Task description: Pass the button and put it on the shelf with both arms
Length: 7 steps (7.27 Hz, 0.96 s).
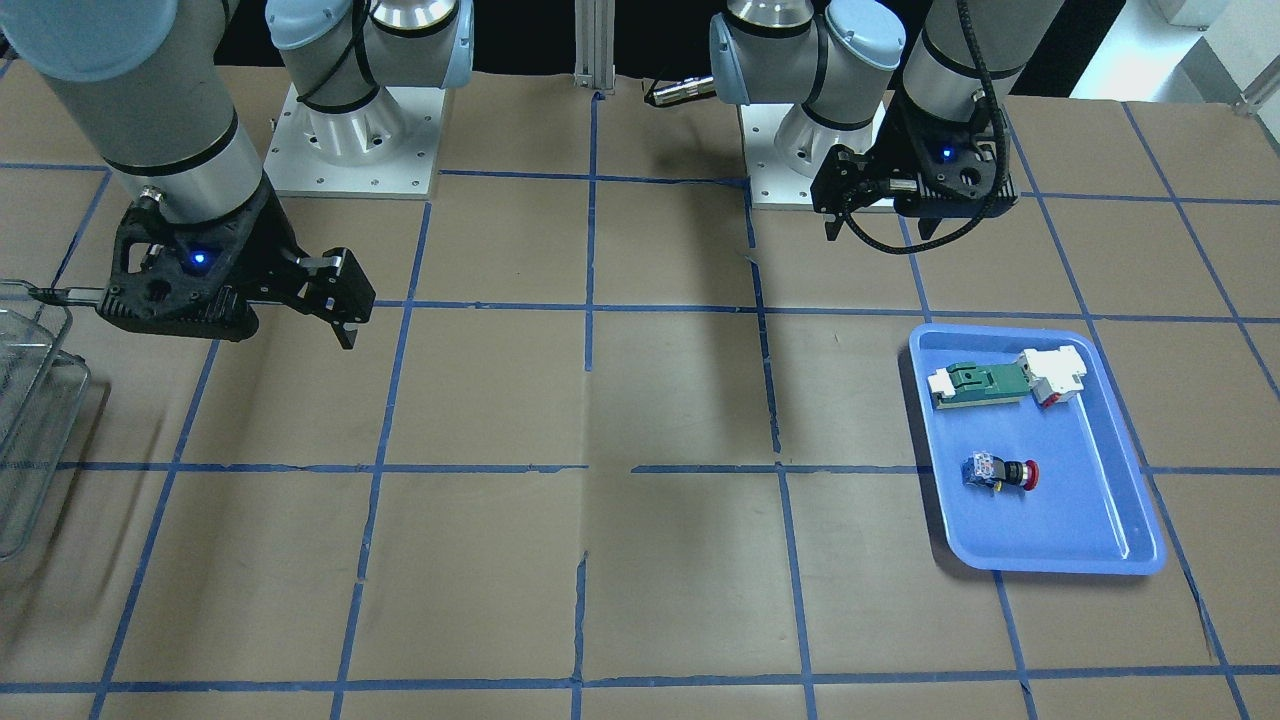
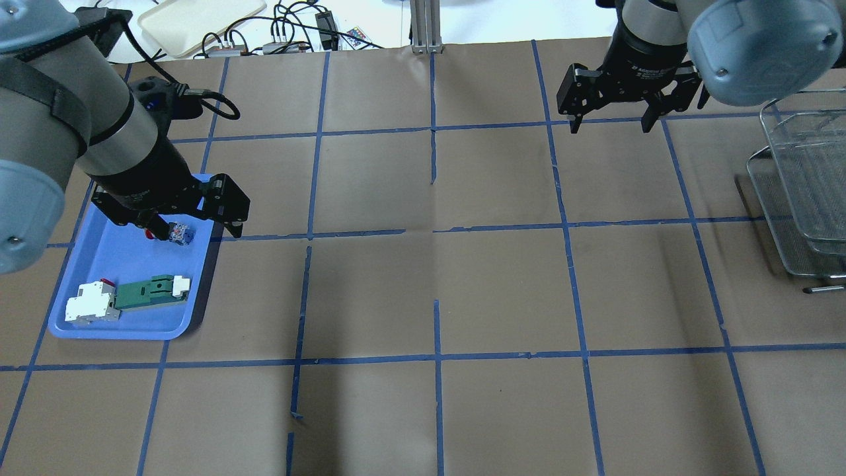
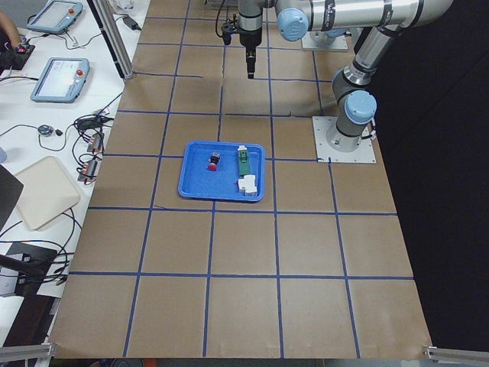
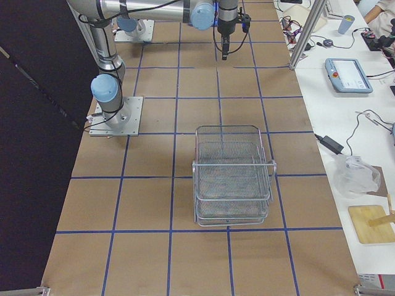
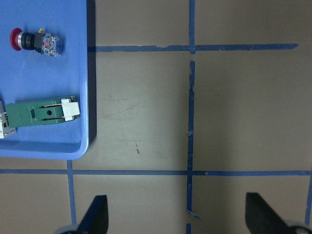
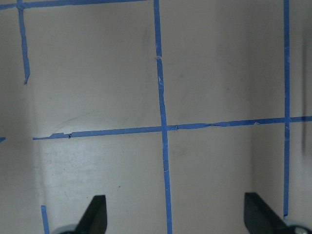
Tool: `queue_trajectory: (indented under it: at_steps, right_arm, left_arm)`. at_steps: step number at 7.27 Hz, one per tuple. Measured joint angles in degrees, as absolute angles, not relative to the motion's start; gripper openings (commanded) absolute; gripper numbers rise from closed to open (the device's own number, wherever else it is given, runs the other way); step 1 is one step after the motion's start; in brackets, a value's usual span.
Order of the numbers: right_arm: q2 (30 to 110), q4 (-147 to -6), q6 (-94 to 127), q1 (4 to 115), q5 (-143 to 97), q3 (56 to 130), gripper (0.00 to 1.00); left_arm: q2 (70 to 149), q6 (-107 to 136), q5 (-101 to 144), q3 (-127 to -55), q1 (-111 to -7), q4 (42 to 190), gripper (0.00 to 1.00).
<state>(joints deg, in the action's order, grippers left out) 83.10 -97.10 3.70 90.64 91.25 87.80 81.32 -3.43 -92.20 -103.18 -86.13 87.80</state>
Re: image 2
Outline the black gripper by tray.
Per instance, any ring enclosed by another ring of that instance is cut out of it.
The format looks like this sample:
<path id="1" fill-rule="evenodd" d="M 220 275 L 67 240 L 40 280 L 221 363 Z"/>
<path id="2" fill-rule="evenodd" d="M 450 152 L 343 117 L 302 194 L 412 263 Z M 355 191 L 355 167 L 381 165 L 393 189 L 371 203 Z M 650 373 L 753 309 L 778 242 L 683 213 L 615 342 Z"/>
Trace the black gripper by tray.
<path id="1" fill-rule="evenodd" d="M 202 182 L 180 155 L 149 155 L 127 171 L 91 178 L 93 203 L 114 225 L 143 228 L 160 241 L 170 235 L 163 215 L 212 220 L 238 240 L 250 213 L 250 198 L 233 178 L 217 174 Z"/>

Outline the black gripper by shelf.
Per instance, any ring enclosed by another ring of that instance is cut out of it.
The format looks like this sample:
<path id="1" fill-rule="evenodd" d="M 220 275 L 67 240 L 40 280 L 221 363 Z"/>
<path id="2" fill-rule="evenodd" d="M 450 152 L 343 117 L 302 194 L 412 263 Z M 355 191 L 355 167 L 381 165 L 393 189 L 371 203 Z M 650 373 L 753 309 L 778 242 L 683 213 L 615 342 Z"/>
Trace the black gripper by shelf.
<path id="1" fill-rule="evenodd" d="M 648 133 L 669 112 L 685 112 L 702 84 L 685 42 L 653 44 L 619 26 L 600 66 L 571 64 L 558 88 L 558 113 L 577 134 L 587 112 L 611 103 L 645 102 L 640 124 Z"/>

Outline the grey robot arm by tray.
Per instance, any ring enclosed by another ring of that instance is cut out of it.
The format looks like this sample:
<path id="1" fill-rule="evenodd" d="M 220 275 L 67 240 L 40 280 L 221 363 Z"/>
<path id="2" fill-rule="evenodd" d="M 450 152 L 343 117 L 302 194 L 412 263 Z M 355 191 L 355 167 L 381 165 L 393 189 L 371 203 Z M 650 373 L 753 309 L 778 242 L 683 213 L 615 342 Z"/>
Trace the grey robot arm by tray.
<path id="1" fill-rule="evenodd" d="M 93 202 L 114 225 L 160 241 L 167 215 L 220 223 L 241 238 L 250 199 L 225 174 L 191 174 L 167 137 L 173 120 L 207 109 L 241 112 L 217 91 L 193 89 L 160 70 L 126 83 L 93 35 L 117 25 L 135 43 L 125 15 L 105 10 L 81 23 L 58 1 L 2 2 L 2 272 L 37 262 L 65 207 L 73 168 L 96 184 Z"/>

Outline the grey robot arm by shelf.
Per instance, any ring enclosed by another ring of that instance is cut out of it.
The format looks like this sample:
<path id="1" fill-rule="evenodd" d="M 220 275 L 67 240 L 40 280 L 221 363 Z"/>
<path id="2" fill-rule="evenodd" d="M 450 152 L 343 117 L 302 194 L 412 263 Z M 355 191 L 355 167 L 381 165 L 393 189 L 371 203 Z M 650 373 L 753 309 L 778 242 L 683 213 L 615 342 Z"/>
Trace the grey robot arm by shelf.
<path id="1" fill-rule="evenodd" d="M 596 69 L 573 63 L 556 94 L 578 132 L 590 112 L 646 103 L 659 118 L 708 100 L 756 106 L 844 66 L 843 1 L 598 1 L 617 24 Z"/>

